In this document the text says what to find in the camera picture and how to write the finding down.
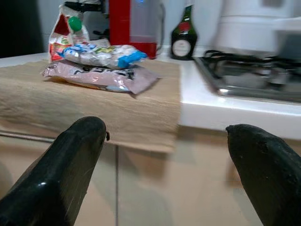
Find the gas stove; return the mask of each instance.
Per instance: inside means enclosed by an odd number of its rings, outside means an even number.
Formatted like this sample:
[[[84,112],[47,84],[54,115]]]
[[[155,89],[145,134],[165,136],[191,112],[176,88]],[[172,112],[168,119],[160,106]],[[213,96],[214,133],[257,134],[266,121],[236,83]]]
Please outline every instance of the gas stove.
[[[209,50],[194,60],[219,95],[301,103],[300,61],[277,56],[257,58],[217,50]]]

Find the white countertop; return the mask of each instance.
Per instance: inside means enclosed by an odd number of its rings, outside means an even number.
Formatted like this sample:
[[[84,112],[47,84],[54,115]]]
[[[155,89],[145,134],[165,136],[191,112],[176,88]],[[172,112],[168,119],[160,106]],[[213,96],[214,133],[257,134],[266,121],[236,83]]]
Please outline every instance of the white countertop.
[[[0,59],[0,67],[47,59],[47,53]],[[252,98],[222,97],[210,90],[193,61],[177,61],[167,55],[157,60],[180,64],[182,109],[180,125],[225,130],[231,124],[251,124],[288,138],[301,139],[301,105],[259,101]]]

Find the dark green bottle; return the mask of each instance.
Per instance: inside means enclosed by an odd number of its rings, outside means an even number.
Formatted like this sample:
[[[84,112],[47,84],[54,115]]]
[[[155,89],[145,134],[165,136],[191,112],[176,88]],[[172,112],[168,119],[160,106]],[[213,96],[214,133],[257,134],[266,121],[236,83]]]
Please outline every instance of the dark green bottle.
[[[193,50],[198,40],[198,34],[193,27],[192,1],[186,0],[182,20],[171,34],[171,58],[177,60],[192,60]]]

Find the red and white bag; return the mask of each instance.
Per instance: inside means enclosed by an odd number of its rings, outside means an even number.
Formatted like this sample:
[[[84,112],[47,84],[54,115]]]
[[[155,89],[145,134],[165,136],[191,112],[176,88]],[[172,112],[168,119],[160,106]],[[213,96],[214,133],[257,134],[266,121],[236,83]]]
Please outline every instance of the red and white bag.
[[[65,48],[89,42],[89,34],[84,25],[77,32],[74,32],[69,26],[69,18],[72,16],[78,17],[79,12],[64,5],[60,5],[59,9],[60,14],[49,37],[48,52],[50,62],[62,59],[58,52],[61,53]]]

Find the burlap cloth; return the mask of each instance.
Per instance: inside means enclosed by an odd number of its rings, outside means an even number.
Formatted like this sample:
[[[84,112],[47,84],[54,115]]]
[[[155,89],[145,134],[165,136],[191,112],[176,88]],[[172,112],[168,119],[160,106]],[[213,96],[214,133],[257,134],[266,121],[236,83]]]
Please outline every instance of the burlap cloth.
[[[106,123],[113,144],[173,151],[180,116],[178,65],[143,62],[142,66],[162,79],[133,98],[126,93],[45,81],[40,72],[46,64],[40,61],[0,68],[0,120],[59,134],[78,118],[93,115]]]

